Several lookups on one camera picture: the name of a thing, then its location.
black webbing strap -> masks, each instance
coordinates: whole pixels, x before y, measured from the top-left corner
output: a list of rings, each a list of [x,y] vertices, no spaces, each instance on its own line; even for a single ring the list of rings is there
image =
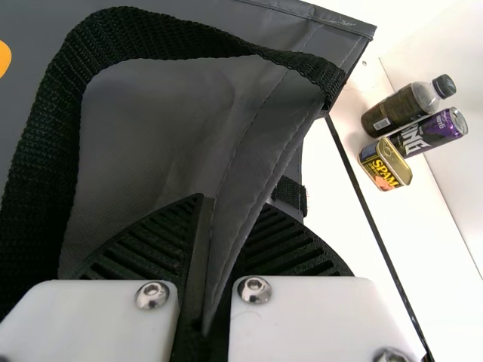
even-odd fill
[[[39,85],[5,186],[0,210],[0,318],[30,287],[57,276],[77,183],[81,103],[89,81],[129,59],[254,54],[297,70],[318,85],[327,95],[325,108],[345,79],[343,70],[323,58],[260,47],[210,26],[137,8],[98,11],[67,35]]]
[[[307,216],[307,191],[301,184],[282,176],[272,191],[272,200],[283,201]]]

white table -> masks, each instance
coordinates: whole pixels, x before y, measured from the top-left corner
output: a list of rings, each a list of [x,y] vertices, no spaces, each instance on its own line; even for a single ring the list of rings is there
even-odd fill
[[[356,66],[331,118],[395,270],[434,358],[471,360],[483,336],[483,286],[423,155],[408,160],[410,186],[381,192],[357,156],[373,140],[360,117],[393,89],[376,57]],[[423,347],[412,327],[386,262],[324,119],[305,138],[305,224],[333,247],[357,276],[374,281],[414,351]]]

plastic bottle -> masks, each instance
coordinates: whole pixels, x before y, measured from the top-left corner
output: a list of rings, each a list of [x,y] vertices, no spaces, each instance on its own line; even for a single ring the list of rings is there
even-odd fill
[[[362,127],[373,138],[404,127],[438,111],[439,101],[456,93],[453,80],[446,74],[431,83],[415,81],[391,94],[362,115]]]

energy drink can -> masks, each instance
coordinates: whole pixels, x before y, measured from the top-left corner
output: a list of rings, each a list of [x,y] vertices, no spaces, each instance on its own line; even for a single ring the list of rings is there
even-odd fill
[[[413,179],[408,164],[387,137],[365,146],[359,164],[381,191],[409,185]]]
[[[389,139],[403,158],[409,158],[467,133],[465,118],[458,109],[451,107],[392,134]]]

gray fabric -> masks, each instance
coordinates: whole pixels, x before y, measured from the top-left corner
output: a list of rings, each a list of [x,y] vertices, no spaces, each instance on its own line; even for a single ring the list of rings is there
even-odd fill
[[[294,0],[251,2],[4,3],[0,34],[13,59],[0,79],[0,189],[45,68],[67,32],[96,10],[134,5],[270,48],[319,55],[346,71],[374,33],[373,26]],[[316,86],[259,57],[132,60],[103,71],[82,103],[78,185],[60,276],[143,215],[201,192],[216,198],[209,321],[264,201],[323,104]]]
[[[288,162],[287,166],[284,170],[284,176],[296,181],[299,184],[303,184],[302,182],[302,148],[303,146],[299,146],[295,151],[292,159]],[[280,200],[272,200],[270,199],[270,204],[282,210],[284,213],[292,216],[295,220],[303,223],[303,213],[301,210],[298,210],[296,207],[289,205]]]

